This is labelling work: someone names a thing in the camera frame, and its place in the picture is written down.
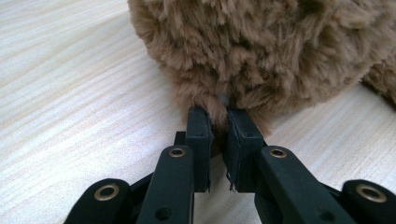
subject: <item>table surface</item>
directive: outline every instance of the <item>table surface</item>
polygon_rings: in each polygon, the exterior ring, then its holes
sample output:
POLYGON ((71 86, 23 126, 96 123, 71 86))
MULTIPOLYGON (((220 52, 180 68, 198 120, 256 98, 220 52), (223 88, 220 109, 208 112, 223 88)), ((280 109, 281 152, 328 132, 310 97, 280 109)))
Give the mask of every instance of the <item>table surface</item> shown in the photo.
MULTIPOLYGON (((0 223, 62 223, 83 191, 134 183, 185 124, 172 86, 134 34, 125 0, 0 2, 0 223)), ((367 179, 396 192, 396 110, 357 84, 275 119, 291 149, 336 189, 367 179)), ((195 195, 195 223, 260 223, 251 194, 195 195)))

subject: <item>plush toy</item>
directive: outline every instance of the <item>plush toy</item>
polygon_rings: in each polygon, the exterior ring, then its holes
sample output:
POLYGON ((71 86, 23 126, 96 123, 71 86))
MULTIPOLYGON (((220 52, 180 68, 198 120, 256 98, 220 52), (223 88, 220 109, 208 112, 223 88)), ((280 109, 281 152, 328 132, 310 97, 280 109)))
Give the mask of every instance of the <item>plush toy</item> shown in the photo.
POLYGON ((148 55, 177 103, 226 127, 246 109, 274 114, 325 102, 361 80, 396 104, 394 0, 129 0, 148 55))

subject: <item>wooden table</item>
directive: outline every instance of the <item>wooden table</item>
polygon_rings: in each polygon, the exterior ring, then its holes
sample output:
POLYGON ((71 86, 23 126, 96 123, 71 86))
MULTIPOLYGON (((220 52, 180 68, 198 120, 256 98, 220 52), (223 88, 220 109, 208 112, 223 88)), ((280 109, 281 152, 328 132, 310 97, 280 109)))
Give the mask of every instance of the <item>wooden table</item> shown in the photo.
MULTIPOLYGON (((61 223, 94 182, 134 183, 185 124, 169 80, 134 34, 126 1, 0 2, 0 223, 61 223)), ((396 192, 396 113, 357 85, 279 116, 267 143, 319 181, 363 178, 396 192)), ((196 194, 195 223, 260 223, 251 194, 196 194)))

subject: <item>fluffy fur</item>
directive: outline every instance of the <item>fluffy fur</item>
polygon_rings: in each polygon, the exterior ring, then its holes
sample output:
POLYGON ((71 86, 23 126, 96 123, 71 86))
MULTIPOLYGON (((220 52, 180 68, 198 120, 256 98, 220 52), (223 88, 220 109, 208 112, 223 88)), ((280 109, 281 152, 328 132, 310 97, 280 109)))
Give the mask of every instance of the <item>fluffy fur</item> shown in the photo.
POLYGON ((150 57, 184 111, 217 127, 226 105, 262 132, 273 114, 329 100, 362 78, 396 104, 394 0, 129 0, 150 57))

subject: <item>brown plush toy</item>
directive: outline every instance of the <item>brown plush toy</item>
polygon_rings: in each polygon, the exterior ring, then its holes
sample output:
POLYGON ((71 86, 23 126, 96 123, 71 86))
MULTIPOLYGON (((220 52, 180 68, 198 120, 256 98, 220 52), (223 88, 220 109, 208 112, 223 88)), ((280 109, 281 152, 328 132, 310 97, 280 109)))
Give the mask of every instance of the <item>brown plush toy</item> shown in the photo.
POLYGON ((150 57, 184 111, 226 127, 325 102, 363 80, 396 104, 394 0, 129 0, 150 57))

